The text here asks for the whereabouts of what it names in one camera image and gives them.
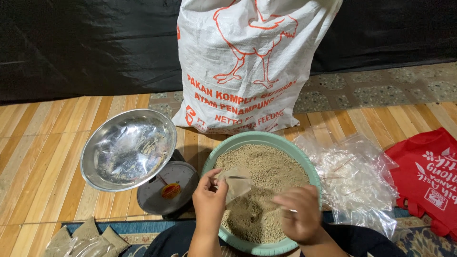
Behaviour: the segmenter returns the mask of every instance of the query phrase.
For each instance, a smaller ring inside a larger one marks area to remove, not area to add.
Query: human hand
[[[197,226],[201,225],[210,231],[219,230],[225,211],[225,198],[229,191],[229,186],[225,180],[214,178],[221,170],[218,168],[205,173],[192,195]]]
[[[275,196],[273,202],[284,208],[282,230],[288,238],[303,246],[315,244],[319,240],[324,230],[321,227],[315,186],[293,187]]]

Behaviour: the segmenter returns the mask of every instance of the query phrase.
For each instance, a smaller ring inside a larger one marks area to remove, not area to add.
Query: wooden floor
[[[0,107],[1,256],[39,256],[61,222],[153,220],[137,204],[136,190],[99,192],[80,173],[84,143],[104,121],[147,108],[149,94],[80,97]],[[288,140],[313,129],[325,145],[355,132],[386,149],[417,133],[445,127],[457,137],[457,106],[447,102],[297,114],[301,126],[277,134]],[[177,149],[200,171],[226,135],[176,128]]]

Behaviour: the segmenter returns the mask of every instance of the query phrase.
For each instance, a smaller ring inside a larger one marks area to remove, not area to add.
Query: red reusable bag
[[[457,241],[457,140],[444,128],[420,133],[386,151],[400,166],[391,170],[399,207],[431,218],[438,236]]]

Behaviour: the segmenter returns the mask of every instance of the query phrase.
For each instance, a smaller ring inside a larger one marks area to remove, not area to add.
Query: black backdrop
[[[180,0],[0,0],[0,104],[182,89]],[[457,60],[456,0],[345,0],[312,74]]]

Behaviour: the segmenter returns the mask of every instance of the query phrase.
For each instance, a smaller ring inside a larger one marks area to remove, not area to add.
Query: scale dial
[[[194,167],[183,161],[170,161],[153,179],[138,188],[138,204],[150,214],[170,214],[192,199],[198,181]]]

